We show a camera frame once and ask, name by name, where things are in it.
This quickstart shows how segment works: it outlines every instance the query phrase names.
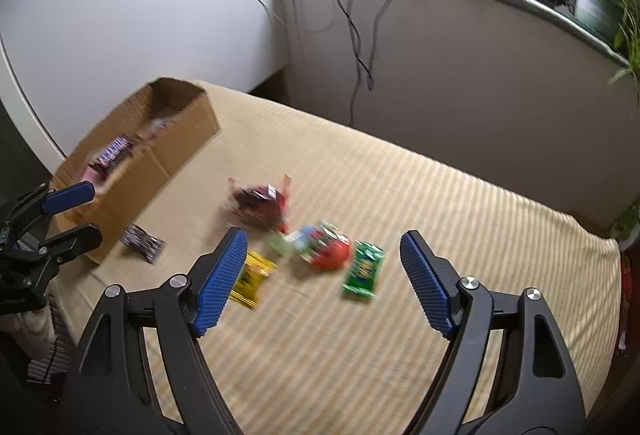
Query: striped tablecloth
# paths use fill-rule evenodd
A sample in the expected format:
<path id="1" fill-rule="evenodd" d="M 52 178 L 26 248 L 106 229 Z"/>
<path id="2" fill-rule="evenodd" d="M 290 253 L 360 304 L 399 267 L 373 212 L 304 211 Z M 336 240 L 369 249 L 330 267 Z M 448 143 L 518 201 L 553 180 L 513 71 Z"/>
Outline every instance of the striped tablecloth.
<path id="1" fill-rule="evenodd" d="M 291 108 L 202 84 L 221 124 L 136 221 L 168 245 L 155 266 L 116 246 L 100 265 L 67 264 L 56 293 L 76 339 L 111 283 L 156 287 L 187 272 L 223 237 L 227 178 L 279 184 L 292 177 L 290 227 L 326 219 L 353 240 L 387 252 L 370 303 L 345 299 L 346 270 L 311 271 L 280 261 L 255 311 L 229 302 L 200 340 L 218 386 L 246 435 L 402 433 L 444 354 L 399 261 L 398 244 L 418 229 L 433 251 L 488 288 L 542 290 L 577 370 L 585 408 L 604 383 L 618 326 L 620 255 L 612 240 L 475 177 Z M 265 252 L 263 234 L 250 248 Z M 147 335 L 166 415 L 178 418 Z M 500 336 L 494 333 L 468 417 L 491 388 Z"/>

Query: green snack package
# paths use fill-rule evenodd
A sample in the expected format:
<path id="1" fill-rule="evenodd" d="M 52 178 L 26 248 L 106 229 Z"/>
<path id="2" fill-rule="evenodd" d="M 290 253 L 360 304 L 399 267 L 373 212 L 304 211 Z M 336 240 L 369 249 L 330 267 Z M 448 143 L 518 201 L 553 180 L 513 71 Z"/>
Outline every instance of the green snack package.
<path id="1" fill-rule="evenodd" d="M 351 270 L 347 281 L 342 284 L 344 290 L 368 298 L 375 297 L 373 289 L 376 284 L 376 276 L 384 259 L 385 252 L 382 249 L 372 243 L 357 241 Z"/>

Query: green plant pot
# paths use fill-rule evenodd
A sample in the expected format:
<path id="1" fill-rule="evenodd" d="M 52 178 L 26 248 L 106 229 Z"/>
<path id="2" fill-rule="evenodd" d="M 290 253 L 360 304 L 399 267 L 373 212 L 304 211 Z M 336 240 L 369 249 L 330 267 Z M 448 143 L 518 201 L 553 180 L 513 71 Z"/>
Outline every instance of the green plant pot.
<path id="1" fill-rule="evenodd" d="M 612 44 L 620 28 L 622 8 L 612 0 L 576 0 L 575 17 Z"/>

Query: silver bolt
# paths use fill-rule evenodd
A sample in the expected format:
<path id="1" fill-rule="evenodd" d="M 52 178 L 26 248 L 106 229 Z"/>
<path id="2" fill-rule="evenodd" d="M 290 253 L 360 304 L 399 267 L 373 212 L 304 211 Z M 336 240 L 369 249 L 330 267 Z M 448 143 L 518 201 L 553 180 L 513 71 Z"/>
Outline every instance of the silver bolt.
<path id="1" fill-rule="evenodd" d="M 120 285 L 110 285 L 104 290 L 104 294 L 107 298 L 114 298 L 120 294 Z"/>
<path id="2" fill-rule="evenodd" d="M 462 279 L 460 279 L 460 283 L 462 284 L 462 287 L 464 287 L 465 289 L 477 289 L 478 285 L 480 285 L 480 282 L 476 280 L 473 276 L 463 277 Z"/>
<path id="3" fill-rule="evenodd" d="M 175 276 L 171 277 L 171 280 L 169 280 L 169 285 L 177 289 L 179 289 L 180 287 L 184 287 L 185 285 L 187 285 L 187 277 L 183 274 L 176 274 Z"/>
<path id="4" fill-rule="evenodd" d="M 535 287 L 529 287 L 525 294 L 527 295 L 527 298 L 533 301 L 537 301 L 542 298 L 542 293 Z"/>

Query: cardboard box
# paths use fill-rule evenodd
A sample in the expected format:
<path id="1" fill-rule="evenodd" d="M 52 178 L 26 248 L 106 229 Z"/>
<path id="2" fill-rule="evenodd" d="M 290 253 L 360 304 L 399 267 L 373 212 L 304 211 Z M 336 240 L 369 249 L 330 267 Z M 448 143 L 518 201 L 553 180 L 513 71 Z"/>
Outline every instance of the cardboard box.
<path id="1" fill-rule="evenodd" d="M 120 238 L 127 224 L 180 166 L 219 129 L 207 93 L 192 83 L 158 78 L 145 85 L 104 118 L 78 144 L 56 171 L 52 187 L 79 181 L 92 153 L 118 136 L 135 136 L 153 119 L 173 117 L 170 126 L 150 142 L 139 144 L 108 177 L 104 192 L 78 208 L 56 215 L 63 231 L 84 222 L 100 226 L 102 245 L 88 253 L 100 262 Z"/>

